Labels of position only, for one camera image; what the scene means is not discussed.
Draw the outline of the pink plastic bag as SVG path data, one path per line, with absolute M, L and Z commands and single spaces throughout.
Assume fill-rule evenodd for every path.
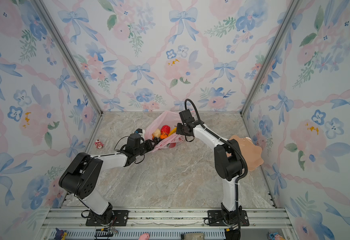
M 158 140 L 152 152 L 171 149 L 185 142 L 185 137 L 176 134 L 177 124 L 181 123 L 180 112 L 163 112 L 146 129 L 145 140 Z

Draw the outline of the peach scalloped plastic bowl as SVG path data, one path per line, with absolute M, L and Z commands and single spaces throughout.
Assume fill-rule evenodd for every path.
M 262 158 L 262 148 L 254 145 L 250 138 L 240 138 L 237 135 L 234 135 L 230 140 L 236 140 L 238 142 L 250 172 L 254 171 L 264 163 Z

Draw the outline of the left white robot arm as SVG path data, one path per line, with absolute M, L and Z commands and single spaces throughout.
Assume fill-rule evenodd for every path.
M 137 157 L 144 158 L 156 145 L 156 141 L 145 140 L 140 134 L 133 133 L 127 137 L 126 144 L 114 153 L 99 156 L 79 153 L 60 177 L 59 186 L 87 207 L 85 218 L 89 222 L 109 226 L 117 217 L 112 204 L 96 189 L 100 174 L 135 164 Z

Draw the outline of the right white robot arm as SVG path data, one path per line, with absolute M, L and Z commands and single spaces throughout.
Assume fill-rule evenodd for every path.
M 223 220 L 229 226 L 238 225 L 242 210 L 239 203 L 239 180 L 248 173 L 238 142 L 217 135 L 203 121 L 196 120 L 190 110 L 181 111 L 179 115 L 181 122 L 177 124 L 177 134 L 199 139 L 214 151 L 215 169 L 223 180 Z

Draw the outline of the fake orange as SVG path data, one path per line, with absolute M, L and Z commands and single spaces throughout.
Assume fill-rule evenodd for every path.
M 164 139 L 166 139 L 167 137 L 168 137 L 167 134 L 161 134 L 161 135 L 160 135 L 160 139 L 161 139 L 161 140 L 164 140 Z

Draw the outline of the small red white figurine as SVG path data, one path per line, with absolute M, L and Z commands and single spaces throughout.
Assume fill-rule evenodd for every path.
M 104 146 L 104 144 L 99 139 L 96 140 L 94 144 L 95 144 L 97 149 L 102 149 Z

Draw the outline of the pink toy at front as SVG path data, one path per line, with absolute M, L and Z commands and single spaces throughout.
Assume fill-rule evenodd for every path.
M 149 240 L 149 238 L 150 238 L 149 233 L 144 233 L 138 238 L 138 240 Z

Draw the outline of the grey box at front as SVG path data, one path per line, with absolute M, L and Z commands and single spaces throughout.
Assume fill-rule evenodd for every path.
M 204 233 L 184 233 L 181 235 L 181 240 L 205 240 Z

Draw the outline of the purple toy at front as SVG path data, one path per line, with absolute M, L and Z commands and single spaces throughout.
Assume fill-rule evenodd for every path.
M 54 240 L 66 240 L 67 231 L 60 230 L 58 228 L 56 228 L 55 230 L 56 230 L 56 233 L 55 233 L 55 236 L 54 236 Z

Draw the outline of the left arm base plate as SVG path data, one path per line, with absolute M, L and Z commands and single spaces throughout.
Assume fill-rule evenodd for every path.
M 103 215 L 97 215 L 92 210 L 88 210 L 88 212 L 87 216 L 84 215 L 84 211 L 82 212 L 87 227 L 126 227 L 127 225 L 128 210 L 106 211 Z

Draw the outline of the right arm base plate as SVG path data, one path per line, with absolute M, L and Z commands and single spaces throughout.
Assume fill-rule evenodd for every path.
M 247 212 L 245 210 L 226 212 L 223 210 L 209 210 L 208 216 L 205 218 L 205 225 L 211 227 L 233 227 L 240 223 L 241 227 L 250 225 Z

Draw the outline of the aluminium rail frame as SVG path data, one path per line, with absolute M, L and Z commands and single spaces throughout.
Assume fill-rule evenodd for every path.
M 235 233 L 243 240 L 271 240 L 278 234 L 296 240 L 297 234 L 285 209 L 244 209 L 244 226 L 227 226 L 219 209 L 115 208 L 116 219 L 103 228 L 90 224 L 82 207 L 51 209 L 35 239 L 52 240 L 57 231 L 64 240 L 181 240 L 200 234 L 205 240 L 224 240 Z

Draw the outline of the right aluminium corner post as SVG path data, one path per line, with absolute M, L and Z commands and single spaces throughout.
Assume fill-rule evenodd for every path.
M 271 44 L 271 47 L 266 54 L 264 64 L 261 67 L 260 72 L 259 72 L 258 76 L 256 77 L 256 79 L 255 79 L 255 81 L 250 89 L 250 92 L 246 98 L 246 101 L 245 101 L 245 104 L 243 105 L 242 110 L 240 111 L 241 117 L 243 117 L 246 114 L 246 112 L 249 110 L 249 108 L 251 106 L 251 102 L 252 102 L 252 100 L 257 92 L 257 89 L 261 85 L 268 68 L 271 66 L 271 63 L 273 62 L 274 57 L 277 54 L 277 51 L 279 50 L 279 47 L 281 45 L 281 41 L 283 40 L 284 36 L 286 35 L 288 28 L 291 26 L 293 18 L 297 14 L 297 10 L 298 10 L 301 2 L 302 1 L 300 1 L 300 0 L 293 0 L 291 2 L 290 6 L 288 7 L 288 9 L 286 11 L 286 15 L 283 18 L 282 24 L 279 27 L 277 34 L 275 35 L 275 40 Z

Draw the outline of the aluminium corner post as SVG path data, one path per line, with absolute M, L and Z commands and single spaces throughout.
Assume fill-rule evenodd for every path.
M 66 60 L 67 65 L 70 67 L 72 73 L 76 77 L 78 83 L 83 88 L 84 93 L 87 95 L 89 101 L 94 106 L 96 112 L 101 116 L 103 111 L 100 108 L 94 94 L 92 93 L 88 83 L 83 78 L 79 66 L 77 65 L 72 53 L 69 50 L 68 45 L 65 43 L 62 34 L 60 33 L 57 25 L 55 24 L 52 16 L 50 15 L 46 5 L 43 1 L 36 0 L 31 1 L 31 4 L 35 7 L 36 12 L 40 15 L 42 21 L 46 24 L 47 29 L 51 32 L 52 36 L 57 42 L 57 46 L 63 55 L 64 60 Z
M 279 47 L 281 45 L 281 41 L 283 40 L 284 36 L 286 35 L 288 28 L 291 26 L 293 18 L 297 14 L 297 10 L 298 10 L 301 2 L 302 1 L 300 1 L 300 0 L 293 0 L 291 2 L 290 6 L 288 7 L 288 9 L 286 11 L 286 15 L 283 18 L 282 24 L 279 27 L 277 34 L 275 35 L 275 40 L 271 44 L 271 47 L 266 54 L 264 64 L 261 67 L 260 72 L 259 72 L 258 76 L 256 77 L 256 79 L 255 79 L 255 81 L 250 89 L 250 92 L 246 98 L 246 101 L 245 101 L 245 104 L 243 105 L 242 110 L 240 111 L 241 117 L 243 117 L 246 114 L 246 112 L 249 110 L 249 108 L 251 106 L 251 102 L 252 102 L 252 100 L 257 92 L 257 89 L 261 85 L 268 68 L 271 66 L 271 63 L 273 62 L 274 57 L 277 54 L 277 51 L 279 50 Z

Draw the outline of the left aluminium corner post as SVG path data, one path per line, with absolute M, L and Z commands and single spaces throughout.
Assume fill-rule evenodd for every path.
M 84 93 L 87 95 L 89 101 L 94 106 L 96 112 L 101 116 L 103 111 L 100 108 L 94 94 L 92 93 L 88 83 L 83 78 L 79 66 L 77 65 L 72 53 L 69 50 L 68 45 L 65 43 L 62 34 L 60 33 L 57 25 L 55 24 L 52 16 L 50 15 L 46 5 L 43 1 L 36 0 L 31 1 L 31 4 L 35 7 L 36 12 L 40 15 L 42 21 L 46 24 L 47 29 L 51 32 L 52 36 L 57 42 L 57 46 L 63 55 L 64 60 L 66 60 L 67 65 L 70 67 L 72 73 L 76 77 L 78 83 L 83 88 Z

